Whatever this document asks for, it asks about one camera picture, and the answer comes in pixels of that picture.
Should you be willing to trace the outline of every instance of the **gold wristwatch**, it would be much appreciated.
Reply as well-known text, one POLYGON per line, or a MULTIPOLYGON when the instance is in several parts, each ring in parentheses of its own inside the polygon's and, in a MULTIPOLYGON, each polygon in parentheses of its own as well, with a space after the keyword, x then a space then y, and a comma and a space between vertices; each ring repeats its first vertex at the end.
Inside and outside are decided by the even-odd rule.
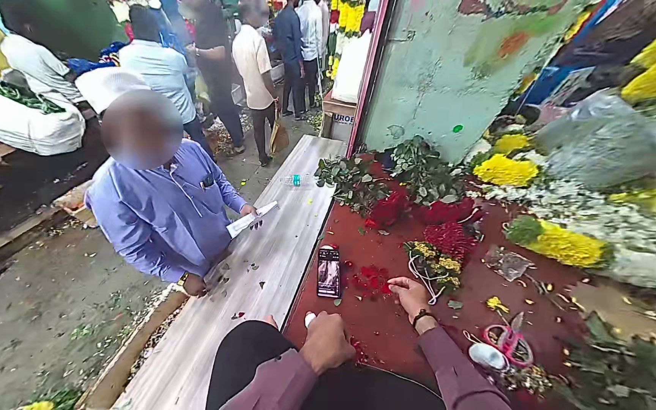
POLYGON ((189 272, 184 272, 184 274, 181 275, 181 278, 178 280, 177 285, 184 287, 184 284, 187 282, 187 277, 189 277, 189 272))

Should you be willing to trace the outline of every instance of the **pink scissors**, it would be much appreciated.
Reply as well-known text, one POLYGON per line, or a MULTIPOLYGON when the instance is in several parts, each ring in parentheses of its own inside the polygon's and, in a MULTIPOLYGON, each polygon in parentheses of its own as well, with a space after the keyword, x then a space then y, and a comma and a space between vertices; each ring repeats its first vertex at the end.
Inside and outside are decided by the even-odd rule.
POLYGON ((483 332, 485 341, 500 350, 512 364, 520 367, 533 363, 531 345, 525 341, 523 333, 520 332, 524 313, 516 314, 510 325, 490 325, 483 332))

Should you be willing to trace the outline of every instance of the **mobile phone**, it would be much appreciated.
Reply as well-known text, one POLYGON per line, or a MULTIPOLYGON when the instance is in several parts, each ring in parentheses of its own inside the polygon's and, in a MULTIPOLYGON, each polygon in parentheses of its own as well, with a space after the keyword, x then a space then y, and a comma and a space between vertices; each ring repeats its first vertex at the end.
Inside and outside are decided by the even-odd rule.
POLYGON ((318 249, 318 296, 341 296, 341 257, 330 246, 318 249))

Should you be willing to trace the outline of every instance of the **plastic bottle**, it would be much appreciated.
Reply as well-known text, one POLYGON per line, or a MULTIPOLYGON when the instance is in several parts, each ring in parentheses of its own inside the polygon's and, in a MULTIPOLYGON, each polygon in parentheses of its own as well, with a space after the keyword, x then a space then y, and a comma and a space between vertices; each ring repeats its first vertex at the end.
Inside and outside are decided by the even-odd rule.
POLYGON ((309 173, 296 173, 293 175, 288 175, 287 177, 280 177, 278 182, 294 187, 309 187, 313 182, 313 175, 309 173))

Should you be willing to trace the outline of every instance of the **shopping bag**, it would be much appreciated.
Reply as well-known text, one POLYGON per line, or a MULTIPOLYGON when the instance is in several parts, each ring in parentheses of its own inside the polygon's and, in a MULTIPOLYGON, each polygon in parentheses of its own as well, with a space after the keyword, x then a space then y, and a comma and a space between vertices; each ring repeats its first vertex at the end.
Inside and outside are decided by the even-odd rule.
POLYGON ((270 136, 270 155, 279 153, 287 148, 290 144, 290 138, 287 135, 287 129, 280 118, 280 109, 275 107, 275 126, 273 126, 273 135, 270 136))

